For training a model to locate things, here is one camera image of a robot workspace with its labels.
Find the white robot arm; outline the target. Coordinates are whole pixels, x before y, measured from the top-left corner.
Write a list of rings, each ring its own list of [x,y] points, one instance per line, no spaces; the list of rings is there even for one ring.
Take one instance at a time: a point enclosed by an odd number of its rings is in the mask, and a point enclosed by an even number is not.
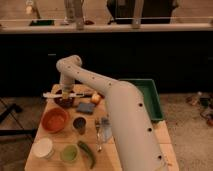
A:
[[[81,65],[78,55],[57,61],[62,92],[69,92],[78,80],[105,97],[122,171],[169,171],[140,90],[132,83],[88,71]]]

